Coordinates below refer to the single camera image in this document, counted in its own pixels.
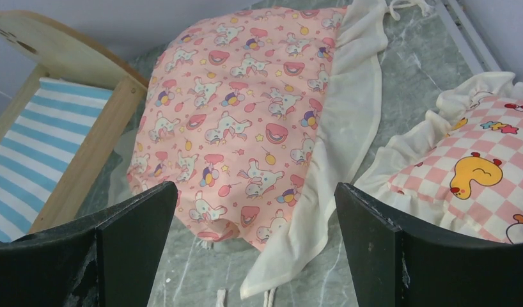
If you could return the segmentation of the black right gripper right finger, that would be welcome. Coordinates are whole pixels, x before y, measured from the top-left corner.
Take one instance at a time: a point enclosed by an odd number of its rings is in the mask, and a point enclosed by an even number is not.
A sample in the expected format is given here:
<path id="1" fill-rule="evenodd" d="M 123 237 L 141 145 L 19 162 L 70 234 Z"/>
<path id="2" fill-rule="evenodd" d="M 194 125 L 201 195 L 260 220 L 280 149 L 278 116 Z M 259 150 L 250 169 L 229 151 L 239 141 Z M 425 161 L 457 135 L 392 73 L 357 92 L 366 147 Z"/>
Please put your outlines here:
<path id="1" fill-rule="evenodd" d="M 443 229 L 347 183 L 334 197 L 360 306 L 523 306 L 523 243 Z"/>

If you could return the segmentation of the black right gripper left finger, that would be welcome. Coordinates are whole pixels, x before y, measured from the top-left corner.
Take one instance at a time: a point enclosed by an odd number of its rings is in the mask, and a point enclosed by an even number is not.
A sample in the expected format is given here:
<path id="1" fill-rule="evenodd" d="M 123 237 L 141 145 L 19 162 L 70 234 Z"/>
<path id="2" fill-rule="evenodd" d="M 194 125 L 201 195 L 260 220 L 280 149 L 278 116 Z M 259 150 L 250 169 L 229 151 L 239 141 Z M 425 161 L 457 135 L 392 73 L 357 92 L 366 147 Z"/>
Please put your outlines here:
<path id="1" fill-rule="evenodd" d="M 0 242 L 0 306 L 146 306 L 178 190 L 163 182 L 71 222 Z"/>

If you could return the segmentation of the wooden pet bed frame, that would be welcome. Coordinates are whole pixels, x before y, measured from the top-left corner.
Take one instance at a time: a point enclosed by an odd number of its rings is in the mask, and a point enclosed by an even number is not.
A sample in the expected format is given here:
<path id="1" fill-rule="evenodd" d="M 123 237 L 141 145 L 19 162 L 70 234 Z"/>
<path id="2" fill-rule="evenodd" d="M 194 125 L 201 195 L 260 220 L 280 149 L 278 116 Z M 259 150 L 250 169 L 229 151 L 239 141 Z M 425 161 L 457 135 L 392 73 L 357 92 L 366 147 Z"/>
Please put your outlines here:
<path id="1" fill-rule="evenodd" d="M 1 11 L 0 35 L 36 63 L 0 116 L 0 242 L 12 242 L 75 218 L 148 80 L 35 12 Z"/>

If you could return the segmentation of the pink unicorn print mattress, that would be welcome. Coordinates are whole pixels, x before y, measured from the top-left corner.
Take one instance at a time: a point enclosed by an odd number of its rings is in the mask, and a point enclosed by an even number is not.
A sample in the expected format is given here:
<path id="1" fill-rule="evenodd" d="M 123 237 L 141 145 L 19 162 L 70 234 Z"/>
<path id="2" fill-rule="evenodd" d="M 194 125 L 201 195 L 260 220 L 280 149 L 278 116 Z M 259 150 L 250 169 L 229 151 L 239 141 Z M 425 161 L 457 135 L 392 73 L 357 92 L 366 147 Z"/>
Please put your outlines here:
<path id="1" fill-rule="evenodd" d="M 144 111 L 116 151 L 114 205 L 172 181 L 173 209 L 204 243 L 259 251 L 239 290 L 271 296 L 328 241 L 334 190 L 379 129 L 386 15 L 426 1 L 282 6 L 201 20 L 152 70 Z"/>

